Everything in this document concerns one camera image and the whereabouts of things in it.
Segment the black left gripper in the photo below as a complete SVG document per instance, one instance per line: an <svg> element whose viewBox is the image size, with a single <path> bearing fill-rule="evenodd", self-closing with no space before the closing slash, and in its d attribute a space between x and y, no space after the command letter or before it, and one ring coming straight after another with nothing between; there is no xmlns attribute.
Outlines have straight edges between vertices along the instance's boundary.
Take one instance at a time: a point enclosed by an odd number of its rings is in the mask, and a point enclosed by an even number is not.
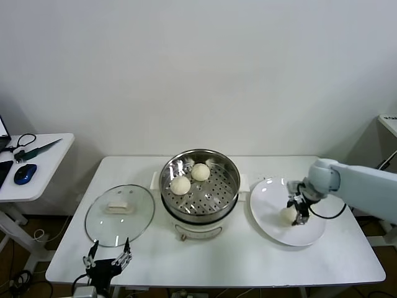
<svg viewBox="0 0 397 298"><path fill-rule="evenodd" d="M83 257L83 263L89 268L86 269L89 285L94 286L98 294L108 294L112 278L121 274L122 269L125 269L132 260L130 241L127 237L123 252L114 260L94 261L98 247L99 241L96 240L88 255Z"/></svg>

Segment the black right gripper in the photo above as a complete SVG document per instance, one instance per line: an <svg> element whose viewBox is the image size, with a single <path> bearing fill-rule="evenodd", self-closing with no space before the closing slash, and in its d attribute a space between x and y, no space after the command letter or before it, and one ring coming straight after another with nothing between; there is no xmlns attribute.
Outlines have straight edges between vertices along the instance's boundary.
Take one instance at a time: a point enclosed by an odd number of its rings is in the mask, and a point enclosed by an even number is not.
<svg viewBox="0 0 397 298"><path fill-rule="evenodd" d="M291 183L291 199L287 202L287 208L294 206L297 210L292 226L305 225L310 217L309 206L317 204L321 200L321 193L317 192L305 183Z"/></svg>

